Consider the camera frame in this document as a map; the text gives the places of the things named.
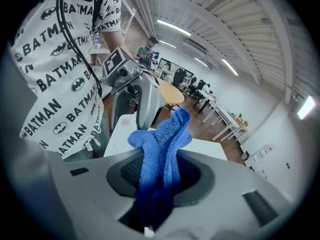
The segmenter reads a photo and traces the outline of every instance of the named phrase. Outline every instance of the cable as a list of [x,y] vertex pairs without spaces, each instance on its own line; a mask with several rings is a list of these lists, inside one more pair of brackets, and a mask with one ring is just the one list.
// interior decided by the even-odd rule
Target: cable
[[68,44],[72,48],[72,50],[75,52],[75,54],[77,54],[78,56],[81,57],[81,59],[83,60],[83,62],[86,65],[87,69],[92,74],[92,76],[95,79],[96,84],[97,84],[99,96],[102,97],[102,87],[101,87],[100,81],[97,78],[93,68],[88,63],[88,61],[86,60],[85,56],[83,55],[83,53],[79,49],[79,47],[78,47],[77,43],[75,42],[73,36],[71,35],[71,32],[70,32],[70,30],[69,30],[69,28],[67,26],[65,12],[64,12],[63,8],[64,8],[64,0],[56,0],[56,3],[55,3],[56,16],[57,16],[57,20],[58,20],[61,32],[62,32],[65,40],[68,42]]

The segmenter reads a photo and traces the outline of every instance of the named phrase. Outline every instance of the batman print shirt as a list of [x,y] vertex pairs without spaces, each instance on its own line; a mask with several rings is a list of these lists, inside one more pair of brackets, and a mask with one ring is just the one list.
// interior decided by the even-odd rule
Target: batman print shirt
[[[120,30],[121,0],[64,0],[66,27],[88,62],[91,31]],[[84,149],[101,131],[104,111],[94,77],[65,40],[56,0],[45,0],[25,18],[11,47],[29,88],[37,96],[20,136],[57,152],[63,159]]]

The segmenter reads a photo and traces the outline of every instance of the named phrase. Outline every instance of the fluorescent light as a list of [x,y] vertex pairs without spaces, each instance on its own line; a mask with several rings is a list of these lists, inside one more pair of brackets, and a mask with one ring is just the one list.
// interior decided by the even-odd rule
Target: fluorescent light
[[232,71],[235,75],[239,76],[238,73],[234,70],[234,68],[228,63],[228,61],[226,61],[224,58],[222,59],[222,61],[229,67],[229,69],[231,69],[231,71]]
[[205,65],[206,67],[208,67],[207,64],[204,64],[200,59],[195,58],[198,62],[201,62],[203,65]]
[[300,119],[304,119],[305,116],[316,106],[316,103],[314,101],[314,99],[309,96],[305,103],[303,104],[302,108],[300,108],[299,112],[298,112],[298,116]]
[[174,45],[172,45],[172,44],[170,44],[170,43],[167,43],[167,42],[162,41],[162,40],[159,40],[159,41],[162,42],[162,43],[164,43],[164,44],[166,44],[166,45],[168,45],[168,46],[172,46],[172,47],[176,48]]
[[160,20],[160,19],[158,19],[158,23],[161,23],[161,24],[166,25],[166,26],[168,26],[168,27],[171,27],[171,28],[173,28],[173,29],[175,29],[175,30],[178,30],[178,31],[186,34],[187,36],[191,36],[191,33],[189,33],[189,32],[187,32],[187,31],[181,29],[180,27],[177,27],[177,26],[172,25],[172,24],[170,24],[170,23],[164,22],[164,21],[162,21],[162,20]]

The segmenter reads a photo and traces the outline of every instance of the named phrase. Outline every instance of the round wooden table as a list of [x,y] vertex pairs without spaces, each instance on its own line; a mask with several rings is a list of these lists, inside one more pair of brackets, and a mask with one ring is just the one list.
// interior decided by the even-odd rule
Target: round wooden table
[[160,92],[168,105],[176,105],[185,101],[185,96],[170,83],[157,78],[159,81]]

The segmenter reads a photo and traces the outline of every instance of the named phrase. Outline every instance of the blue towel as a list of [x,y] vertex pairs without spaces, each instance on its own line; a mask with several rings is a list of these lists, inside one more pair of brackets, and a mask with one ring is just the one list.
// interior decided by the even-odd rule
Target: blue towel
[[190,121],[188,111],[180,108],[156,130],[136,130],[128,138],[130,145],[144,151],[136,192],[143,227],[153,226],[156,230],[173,209],[173,197],[180,191],[177,151],[192,140]]

